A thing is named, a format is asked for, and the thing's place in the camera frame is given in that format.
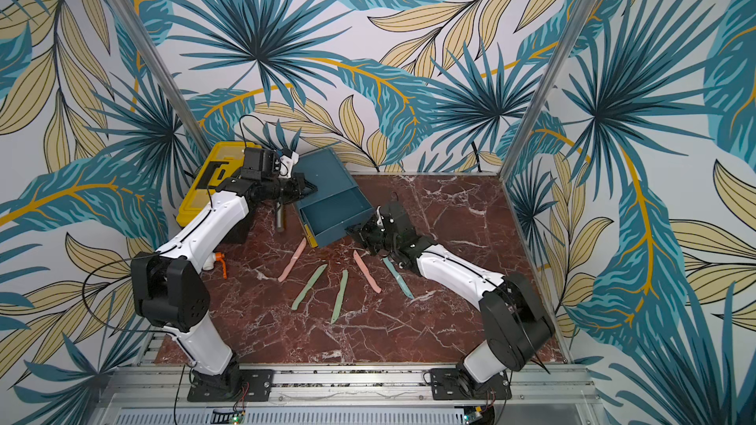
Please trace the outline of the teal top drawer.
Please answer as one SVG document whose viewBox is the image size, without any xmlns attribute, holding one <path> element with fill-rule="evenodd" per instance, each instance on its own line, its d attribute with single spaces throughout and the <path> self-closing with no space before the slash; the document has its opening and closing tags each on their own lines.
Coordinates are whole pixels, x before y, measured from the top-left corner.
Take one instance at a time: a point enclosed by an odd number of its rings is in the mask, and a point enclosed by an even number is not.
<svg viewBox="0 0 756 425">
<path fill-rule="evenodd" d="M 323 248 L 346 237 L 347 229 L 362 224 L 373 206 L 358 187 L 316 199 L 315 194 L 295 204 L 305 238 L 312 248 Z"/>
</svg>

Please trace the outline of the teal knife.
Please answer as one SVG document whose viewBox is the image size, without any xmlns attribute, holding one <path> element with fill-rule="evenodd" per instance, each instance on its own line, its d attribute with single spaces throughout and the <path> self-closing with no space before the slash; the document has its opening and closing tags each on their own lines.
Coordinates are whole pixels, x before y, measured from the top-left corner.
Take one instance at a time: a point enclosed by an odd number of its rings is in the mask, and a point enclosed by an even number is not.
<svg viewBox="0 0 756 425">
<path fill-rule="evenodd" d="M 386 268 L 391 273 L 392 277 L 397 281 L 397 284 L 399 285 L 399 288 L 401 289 L 402 293 L 407 296 L 409 299 L 414 299 L 413 293 L 411 292 L 411 289 L 408 287 L 407 283 L 403 279 L 402 275 L 399 273 L 399 271 L 395 268 L 392 261 L 386 257 L 382 259 L 382 262 L 386 266 Z"/>
</svg>

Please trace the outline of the pink knife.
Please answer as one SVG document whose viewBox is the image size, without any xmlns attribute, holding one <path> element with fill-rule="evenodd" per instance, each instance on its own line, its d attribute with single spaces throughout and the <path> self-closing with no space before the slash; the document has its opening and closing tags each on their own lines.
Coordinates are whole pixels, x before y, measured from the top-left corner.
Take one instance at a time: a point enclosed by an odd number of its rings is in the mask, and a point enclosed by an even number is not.
<svg viewBox="0 0 756 425">
<path fill-rule="evenodd" d="M 352 252 L 352 257 L 354 258 L 356 265 L 358 265 L 358 269 L 362 272 L 362 275 L 365 277 L 370 288 L 376 293 L 381 293 L 382 288 L 378 285 L 378 283 L 376 283 L 376 280 L 374 279 L 374 277 L 372 277 L 372 274 L 366 266 L 366 263 L 364 263 L 362 257 L 360 257 L 356 250 Z"/>
<path fill-rule="evenodd" d="M 297 248 L 295 249 L 295 253 L 293 253 L 293 255 L 291 256 L 291 259 L 289 259 L 289 263 L 287 263 L 287 265 L 285 266 L 285 269 L 283 269 L 283 273 L 281 273 L 281 275 L 278 277 L 279 283 L 283 283 L 287 279 L 287 277 L 293 270 L 293 267 L 295 266 L 295 264 L 301 257 L 307 245 L 308 245 L 307 239 L 303 238 L 303 240 L 301 240 L 301 242 L 298 244 Z"/>
</svg>

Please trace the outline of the teal drawer cabinet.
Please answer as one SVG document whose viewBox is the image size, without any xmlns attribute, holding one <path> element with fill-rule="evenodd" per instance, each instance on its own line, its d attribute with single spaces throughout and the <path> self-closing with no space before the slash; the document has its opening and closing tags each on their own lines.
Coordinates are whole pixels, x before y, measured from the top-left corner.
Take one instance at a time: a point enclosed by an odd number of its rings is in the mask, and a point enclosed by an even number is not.
<svg viewBox="0 0 756 425">
<path fill-rule="evenodd" d="M 293 171 L 301 173 L 308 183 L 317 188 L 314 193 L 295 203 L 298 209 L 325 202 L 356 187 L 352 175 L 331 148 L 303 155 Z"/>
</svg>

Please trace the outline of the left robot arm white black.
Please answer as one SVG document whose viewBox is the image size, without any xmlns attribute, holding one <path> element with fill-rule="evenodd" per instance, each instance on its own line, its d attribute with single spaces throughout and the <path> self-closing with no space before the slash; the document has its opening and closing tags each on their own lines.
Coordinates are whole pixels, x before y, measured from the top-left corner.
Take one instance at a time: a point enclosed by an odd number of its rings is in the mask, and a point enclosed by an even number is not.
<svg viewBox="0 0 756 425">
<path fill-rule="evenodd" d="M 292 204 L 316 192 L 317 186 L 299 172 L 289 178 L 232 175 L 177 236 L 131 261 L 136 314 L 173 336 L 195 373 L 220 376 L 233 358 L 209 314 L 211 297 L 201 279 L 206 262 L 258 205 L 268 201 Z"/>
</svg>

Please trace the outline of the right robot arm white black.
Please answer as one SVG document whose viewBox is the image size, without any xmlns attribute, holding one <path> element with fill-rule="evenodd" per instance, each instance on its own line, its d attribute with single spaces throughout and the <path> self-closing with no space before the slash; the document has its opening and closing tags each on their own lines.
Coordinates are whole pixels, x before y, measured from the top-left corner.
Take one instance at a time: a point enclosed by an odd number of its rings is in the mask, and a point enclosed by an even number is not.
<svg viewBox="0 0 756 425">
<path fill-rule="evenodd" d="M 555 334 L 543 301 L 526 277 L 488 271 L 453 254 L 417 232 L 399 202 L 379 207 L 346 232 L 370 254 L 388 256 L 400 268 L 443 285 L 478 309 L 484 341 L 458 366 L 467 388 L 506 370 L 522 370 Z"/>
</svg>

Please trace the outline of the grey metal cylinder tool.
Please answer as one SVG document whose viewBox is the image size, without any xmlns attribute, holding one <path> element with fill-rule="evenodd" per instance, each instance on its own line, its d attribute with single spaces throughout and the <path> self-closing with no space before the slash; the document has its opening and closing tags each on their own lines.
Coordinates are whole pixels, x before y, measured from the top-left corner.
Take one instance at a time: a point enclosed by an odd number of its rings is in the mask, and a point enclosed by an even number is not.
<svg viewBox="0 0 756 425">
<path fill-rule="evenodd" d="M 275 230 L 277 233 L 285 231 L 285 206 L 282 202 L 277 202 L 275 207 Z"/>
</svg>

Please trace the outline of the green knife right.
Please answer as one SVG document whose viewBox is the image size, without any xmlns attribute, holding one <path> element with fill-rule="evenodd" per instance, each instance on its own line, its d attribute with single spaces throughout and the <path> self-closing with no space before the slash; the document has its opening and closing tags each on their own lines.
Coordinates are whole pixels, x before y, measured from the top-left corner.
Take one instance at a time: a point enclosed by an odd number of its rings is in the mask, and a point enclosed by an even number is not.
<svg viewBox="0 0 756 425">
<path fill-rule="evenodd" d="M 346 290 L 347 290 L 347 286 L 348 286 L 348 276 L 349 275 L 350 275 L 350 273 L 348 272 L 348 270 L 344 270 L 342 272 L 342 277 L 341 277 L 341 281 L 340 281 L 339 291 L 338 291 L 337 296 L 336 296 L 336 300 L 335 300 L 332 316 L 331 316 L 331 319 L 330 319 L 330 323 L 332 325 L 336 324 L 336 322 L 339 320 L 339 318 L 341 316 L 342 309 L 343 309 L 343 304 L 344 304 L 344 300 L 345 300 L 345 295 L 346 295 Z"/>
</svg>

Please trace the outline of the green knife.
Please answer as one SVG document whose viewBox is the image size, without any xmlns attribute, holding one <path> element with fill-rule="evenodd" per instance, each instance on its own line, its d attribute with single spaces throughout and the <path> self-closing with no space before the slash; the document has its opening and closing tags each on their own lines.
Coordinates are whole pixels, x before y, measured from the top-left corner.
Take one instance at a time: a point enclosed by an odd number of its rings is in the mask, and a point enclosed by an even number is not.
<svg viewBox="0 0 756 425">
<path fill-rule="evenodd" d="M 348 270 L 344 270 L 342 272 L 342 277 L 341 277 L 341 281 L 340 281 L 339 291 L 338 291 L 337 296 L 336 296 L 336 300 L 335 300 L 332 316 L 331 316 L 331 319 L 330 319 L 330 323 L 332 325 L 336 324 L 336 322 L 339 320 L 339 318 L 341 316 L 342 309 L 343 309 L 343 304 L 344 304 L 344 300 L 345 300 L 345 295 L 346 295 L 346 290 L 347 290 L 347 286 L 348 286 L 348 276 L 349 275 L 350 275 L 350 273 L 348 272 Z"/>
<path fill-rule="evenodd" d="M 313 287 L 315 287 L 321 275 L 326 272 L 326 269 L 328 269 L 328 265 L 323 264 L 316 269 L 311 277 L 309 277 L 309 280 L 307 281 L 307 283 L 305 283 L 305 286 L 301 289 L 297 297 L 295 297 L 293 303 L 291 303 L 291 311 L 296 311 L 298 309 L 301 303 L 303 303 L 305 297 L 307 297 L 307 294 L 311 291 L 311 289 L 313 289 Z"/>
</svg>

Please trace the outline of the green knife left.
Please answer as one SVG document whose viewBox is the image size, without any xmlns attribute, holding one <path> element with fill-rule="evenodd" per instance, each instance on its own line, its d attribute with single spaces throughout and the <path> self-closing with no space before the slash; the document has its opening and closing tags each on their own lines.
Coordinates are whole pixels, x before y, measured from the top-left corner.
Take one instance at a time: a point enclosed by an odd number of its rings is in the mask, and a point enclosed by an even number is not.
<svg viewBox="0 0 756 425">
<path fill-rule="evenodd" d="M 303 303 L 305 297 L 307 297 L 307 294 L 311 291 L 311 289 L 313 289 L 313 287 L 315 287 L 321 275 L 326 272 L 326 269 L 328 269 L 328 265 L 323 264 L 316 269 L 311 277 L 309 277 L 309 280 L 307 281 L 307 283 L 305 283 L 305 286 L 301 289 L 297 297 L 295 297 L 293 303 L 291 303 L 291 311 L 296 311 L 298 309 L 301 303 Z"/>
</svg>

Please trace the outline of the yellow black toolbox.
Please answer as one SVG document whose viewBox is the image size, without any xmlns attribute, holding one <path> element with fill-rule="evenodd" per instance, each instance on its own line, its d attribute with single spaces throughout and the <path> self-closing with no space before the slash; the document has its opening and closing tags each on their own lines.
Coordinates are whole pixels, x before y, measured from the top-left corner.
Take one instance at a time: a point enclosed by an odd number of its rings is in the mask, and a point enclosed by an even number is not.
<svg viewBox="0 0 756 425">
<path fill-rule="evenodd" d="M 184 228 L 191 224 L 206 205 L 212 203 L 212 194 L 217 188 L 242 167 L 245 148 L 259 146 L 222 142 L 213 147 L 179 208 L 176 220 L 183 228 L 182 233 L 188 234 Z"/>
</svg>

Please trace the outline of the white orange pipe fitting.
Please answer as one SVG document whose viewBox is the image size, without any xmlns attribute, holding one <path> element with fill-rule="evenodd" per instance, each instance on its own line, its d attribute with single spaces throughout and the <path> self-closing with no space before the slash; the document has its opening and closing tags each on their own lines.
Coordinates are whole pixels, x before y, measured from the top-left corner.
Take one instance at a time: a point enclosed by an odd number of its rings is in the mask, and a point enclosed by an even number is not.
<svg viewBox="0 0 756 425">
<path fill-rule="evenodd" d="M 213 252 L 202 264 L 201 270 L 203 272 L 212 271 L 216 266 L 220 266 L 222 270 L 222 278 L 228 278 L 228 266 L 226 265 L 226 257 L 221 252 Z"/>
</svg>

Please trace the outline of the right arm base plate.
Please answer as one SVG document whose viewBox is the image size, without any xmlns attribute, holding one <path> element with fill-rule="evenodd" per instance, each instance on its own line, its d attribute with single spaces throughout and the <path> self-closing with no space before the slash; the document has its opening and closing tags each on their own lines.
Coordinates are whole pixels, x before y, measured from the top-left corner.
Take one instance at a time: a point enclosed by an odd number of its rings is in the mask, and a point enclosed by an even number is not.
<svg viewBox="0 0 756 425">
<path fill-rule="evenodd" d="M 423 374 L 435 401 L 504 401 L 511 399 L 509 379 L 504 372 L 478 383 L 461 368 L 432 368 Z"/>
</svg>

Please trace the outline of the aluminium front rail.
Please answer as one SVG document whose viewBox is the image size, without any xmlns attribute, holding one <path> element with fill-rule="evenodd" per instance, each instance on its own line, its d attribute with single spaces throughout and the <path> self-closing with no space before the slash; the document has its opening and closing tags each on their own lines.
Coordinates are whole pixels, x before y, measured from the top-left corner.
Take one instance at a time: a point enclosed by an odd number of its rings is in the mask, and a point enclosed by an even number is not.
<svg viewBox="0 0 756 425">
<path fill-rule="evenodd" d="M 188 376 L 173 366 L 116 372 L 91 424 L 606 424 L 587 369 L 551 364 L 501 374 L 510 393 L 456 399 L 431 378 L 432 365 L 271 364 L 243 401 L 189 401 Z"/>
</svg>

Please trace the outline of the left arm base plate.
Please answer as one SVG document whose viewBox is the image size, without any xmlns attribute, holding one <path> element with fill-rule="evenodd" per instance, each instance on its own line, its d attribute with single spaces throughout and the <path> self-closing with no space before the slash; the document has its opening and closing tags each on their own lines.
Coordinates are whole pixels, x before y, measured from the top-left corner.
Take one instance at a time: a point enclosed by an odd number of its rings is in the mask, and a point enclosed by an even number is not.
<svg viewBox="0 0 756 425">
<path fill-rule="evenodd" d="M 275 371 L 242 369 L 218 376 L 193 373 L 190 380 L 189 403 L 235 403 L 269 401 Z"/>
</svg>

